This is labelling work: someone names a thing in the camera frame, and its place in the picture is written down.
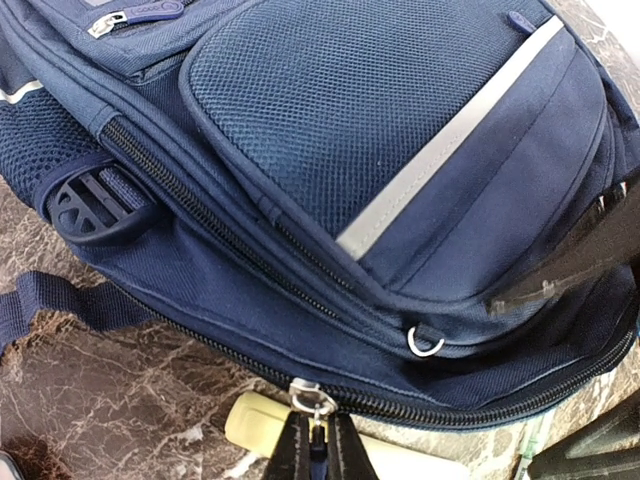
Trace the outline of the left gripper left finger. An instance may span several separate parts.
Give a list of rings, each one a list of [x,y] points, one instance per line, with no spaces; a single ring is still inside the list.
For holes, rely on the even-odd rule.
[[[311,479],[310,430],[305,415],[289,413],[262,479]]]

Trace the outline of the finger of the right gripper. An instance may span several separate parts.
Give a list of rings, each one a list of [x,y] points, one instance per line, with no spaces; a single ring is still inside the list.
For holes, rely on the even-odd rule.
[[[554,251],[487,303],[502,315],[559,297],[584,282],[639,261],[639,181],[626,179],[603,192]]]

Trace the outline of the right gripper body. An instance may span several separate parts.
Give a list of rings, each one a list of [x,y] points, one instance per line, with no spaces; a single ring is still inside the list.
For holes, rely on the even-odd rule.
[[[639,408],[620,405],[537,454],[531,479],[637,479]]]

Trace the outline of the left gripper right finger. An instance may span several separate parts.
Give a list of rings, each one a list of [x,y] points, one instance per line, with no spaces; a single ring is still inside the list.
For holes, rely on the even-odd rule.
[[[352,418],[337,413],[328,419],[328,472],[330,480],[378,480]]]

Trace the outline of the navy blue student backpack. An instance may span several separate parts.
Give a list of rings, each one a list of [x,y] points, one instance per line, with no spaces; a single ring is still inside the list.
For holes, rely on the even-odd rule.
[[[638,335],[639,261],[487,303],[612,185],[639,124],[545,1],[5,1],[1,174],[107,284],[41,310],[161,316],[328,419],[476,430],[556,406]]]

